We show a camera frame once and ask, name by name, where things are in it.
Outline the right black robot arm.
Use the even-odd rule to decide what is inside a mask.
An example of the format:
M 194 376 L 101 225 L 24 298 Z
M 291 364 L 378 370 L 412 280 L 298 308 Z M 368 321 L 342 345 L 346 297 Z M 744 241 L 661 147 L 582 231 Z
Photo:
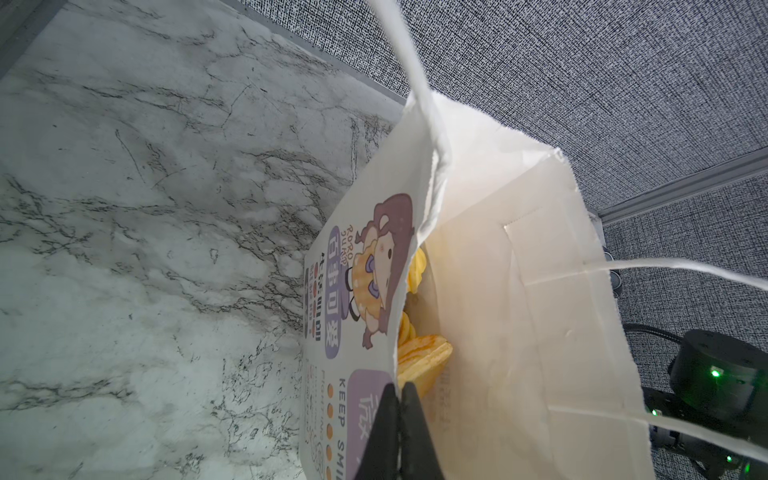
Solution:
M 707 330 L 679 336 L 665 330 L 626 323 L 626 333 L 647 333 L 676 343 L 670 362 L 671 392 L 643 389 L 652 415 L 690 421 L 739 439 L 767 446 L 767 354 L 734 337 Z M 767 463 L 696 439 L 667 427 L 649 428 L 651 447 L 687 458 L 705 479 L 730 471 L 741 479 L 765 479 Z

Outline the yellow braided pastry bread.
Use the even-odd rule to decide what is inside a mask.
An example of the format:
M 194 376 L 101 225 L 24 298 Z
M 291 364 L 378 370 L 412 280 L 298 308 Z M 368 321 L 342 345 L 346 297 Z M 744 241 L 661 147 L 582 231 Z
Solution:
M 408 268 L 407 285 L 411 294 L 416 294 L 422 282 L 423 275 L 427 268 L 427 257 L 422 248 L 419 248 Z

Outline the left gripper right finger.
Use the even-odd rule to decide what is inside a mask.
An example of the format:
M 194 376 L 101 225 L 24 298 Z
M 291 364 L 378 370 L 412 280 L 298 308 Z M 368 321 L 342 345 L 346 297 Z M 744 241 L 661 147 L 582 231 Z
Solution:
M 400 477 L 444 480 L 416 385 L 406 382 L 400 398 Z

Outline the ridged yellow spiral bread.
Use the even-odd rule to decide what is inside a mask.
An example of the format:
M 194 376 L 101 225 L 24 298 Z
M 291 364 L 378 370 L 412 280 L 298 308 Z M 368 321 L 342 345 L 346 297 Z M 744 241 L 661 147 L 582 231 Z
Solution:
M 409 316 L 402 313 L 397 367 L 400 388 L 406 383 L 413 383 L 419 398 L 423 399 L 437 382 L 452 353 L 453 345 L 443 336 L 418 336 Z

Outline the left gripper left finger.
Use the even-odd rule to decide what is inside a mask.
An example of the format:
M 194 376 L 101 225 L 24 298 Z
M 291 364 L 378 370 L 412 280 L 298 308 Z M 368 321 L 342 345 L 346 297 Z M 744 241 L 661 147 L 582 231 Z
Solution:
M 383 389 L 369 440 L 355 480 L 395 480 L 398 478 L 400 404 L 395 385 Z

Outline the white printed paper bag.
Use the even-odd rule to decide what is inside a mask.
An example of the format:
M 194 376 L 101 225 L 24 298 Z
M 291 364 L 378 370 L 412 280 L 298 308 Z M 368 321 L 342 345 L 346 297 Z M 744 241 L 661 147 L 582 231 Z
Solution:
M 371 8 L 411 94 L 305 258 L 305 476 L 354 479 L 386 385 L 400 404 L 403 312 L 453 345 L 420 399 L 445 479 L 650 479 L 651 426 L 766 462 L 754 441 L 646 410 L 610 284 L 623 263 L 568 160 L 433 91 L 396 3 Z

